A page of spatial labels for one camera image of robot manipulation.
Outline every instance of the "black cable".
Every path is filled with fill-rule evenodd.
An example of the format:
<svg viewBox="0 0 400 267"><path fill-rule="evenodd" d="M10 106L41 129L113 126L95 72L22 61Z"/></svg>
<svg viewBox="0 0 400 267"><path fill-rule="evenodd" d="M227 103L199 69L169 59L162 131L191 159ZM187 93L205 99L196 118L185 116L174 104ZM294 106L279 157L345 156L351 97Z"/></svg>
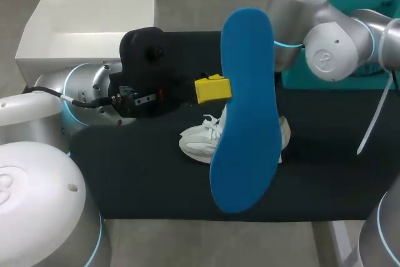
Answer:
<svg viewBox="0 0 400 267"><path fill-rule="evenodd" d="M54 96L57 96L58 98L60 98L62 95L60 92L57 92L55 90L52 90L52 89L49 89L46 87L33 87L33 88L27 88L27 90L26 90L27 93L31 93L34 91L46 92L46 93L52 94Z"/></svg>
<svg viewBox="0 0 400 267"><path fill-rule="evenodd" d="M58 98L62 98L62 99L67 100L67 101L70 101L69 99L72 99L72 98L66 99L65 96L62 93L57 92L57 91L52 90L52 89L49 89L49 88L46 88L46 87L32 87L32 88L28 88L26 90L27 93L31 93L31 92L34 92L34 91L46 92L46 93L49 93L51 95L54 95L54 96L56 96ZM102 98L96 98L95 100L92 100L90 103L83 103L83 102L75 100L75 99L73 99L70 102L75 106L79 106L80 108L96 109L96 108L99 108L101 106L109 106L109 105L111 105L113 103L113 100L112 100L111 97L102 97Z"/></svg>

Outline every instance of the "blue insole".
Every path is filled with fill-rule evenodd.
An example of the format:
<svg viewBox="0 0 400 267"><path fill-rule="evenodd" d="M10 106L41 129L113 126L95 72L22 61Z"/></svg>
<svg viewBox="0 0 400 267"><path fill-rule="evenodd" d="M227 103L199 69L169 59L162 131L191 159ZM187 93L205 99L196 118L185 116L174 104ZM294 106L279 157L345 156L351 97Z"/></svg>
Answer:
<svg viewBox="0 0 400 267"><path fill-rule="evenodd" d="M221 62L232 98L211 161L210 184L220 209L238 213L264 194L281 154L274 36L264 12L239 9L227 19L221 34Z"/></svg>

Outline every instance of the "white cardboard box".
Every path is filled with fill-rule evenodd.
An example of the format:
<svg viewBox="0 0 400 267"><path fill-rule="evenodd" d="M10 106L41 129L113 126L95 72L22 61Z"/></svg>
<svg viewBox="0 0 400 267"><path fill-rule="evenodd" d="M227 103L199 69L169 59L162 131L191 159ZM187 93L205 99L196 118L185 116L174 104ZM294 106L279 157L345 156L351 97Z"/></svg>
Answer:
<svg viewBox="0 0 400 267"><path fill-rule="evenodd" d="M28 86L45 72L119 59L122 37L157 26L156 0L40 0L26 24L16 62Z"/></svg>

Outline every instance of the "teal container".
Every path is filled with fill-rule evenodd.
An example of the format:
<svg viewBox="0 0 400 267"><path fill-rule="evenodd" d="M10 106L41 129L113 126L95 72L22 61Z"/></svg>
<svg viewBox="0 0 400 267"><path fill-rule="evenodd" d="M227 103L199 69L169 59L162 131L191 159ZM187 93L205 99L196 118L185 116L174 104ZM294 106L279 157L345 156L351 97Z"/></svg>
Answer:
<svg viewBox="0 0 400 267"><path fill-rule="evenodd" d="M372 9L392 18L400 18L400 0L329 0L329 2L347 15L357 9ZM286 89L384 89L388 74L381 73L381 70L378 64L363 64L342 81L323 81L310 71L302 50L293 66L282 73L282 82Z"/></svg>

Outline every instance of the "yellow block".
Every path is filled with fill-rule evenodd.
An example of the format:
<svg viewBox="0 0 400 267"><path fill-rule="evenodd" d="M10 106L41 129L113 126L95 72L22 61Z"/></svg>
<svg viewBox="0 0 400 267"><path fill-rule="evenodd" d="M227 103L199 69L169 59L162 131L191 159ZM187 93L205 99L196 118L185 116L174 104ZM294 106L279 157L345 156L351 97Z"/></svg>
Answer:
<svg viewBox="0 0 400 267"><path fill-rule="evenodd" d="M194 82L194 86L196 88L197 101L199 104L210 100L232 97L229 79L218 74L208 78L198 79Z"/></svg>

